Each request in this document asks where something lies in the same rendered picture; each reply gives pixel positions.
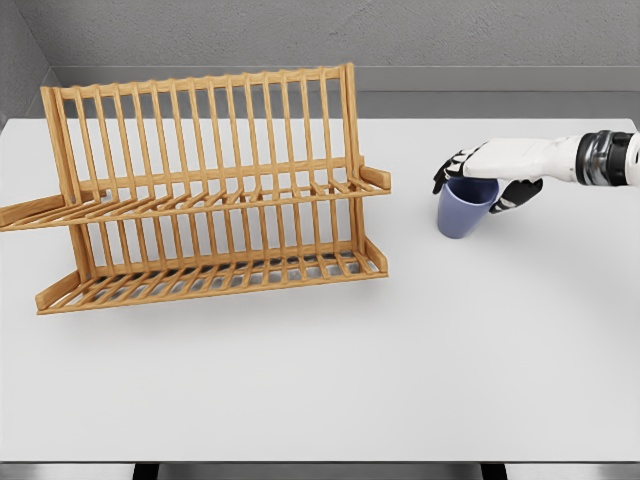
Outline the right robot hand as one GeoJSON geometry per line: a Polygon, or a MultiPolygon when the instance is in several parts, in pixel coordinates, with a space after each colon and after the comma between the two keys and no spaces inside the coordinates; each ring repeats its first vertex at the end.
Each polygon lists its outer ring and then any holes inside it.
{"type": "Polygon", "coordinates": [[[433,193],[438,194],[451,178],[510,180],[500,198],[491,206],[491,214],[517,208],[543,188],[542,153],[550,140],[496,138],[464,149],[446,160],[433,177],[433,193]]]}

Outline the blue cup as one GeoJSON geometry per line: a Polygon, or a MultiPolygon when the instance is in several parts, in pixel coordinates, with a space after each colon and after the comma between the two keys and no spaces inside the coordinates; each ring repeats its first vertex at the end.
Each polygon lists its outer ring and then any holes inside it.
{"type": "Polygon", "coordinates": [[[498,193],[496,179],[450,178],[439,197],[438,229],[449,238],[466,237],[489,212],[498,193]]]}

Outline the wooden two-tier dish rack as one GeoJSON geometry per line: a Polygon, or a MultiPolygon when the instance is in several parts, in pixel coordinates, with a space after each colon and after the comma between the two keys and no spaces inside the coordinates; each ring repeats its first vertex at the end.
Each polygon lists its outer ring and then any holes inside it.
{"type": "Polygon", "coordinates": [[[65,227],[54,314],[383,278],[352,64],[41,91],[58,194],[0,231],[65,227]]]}

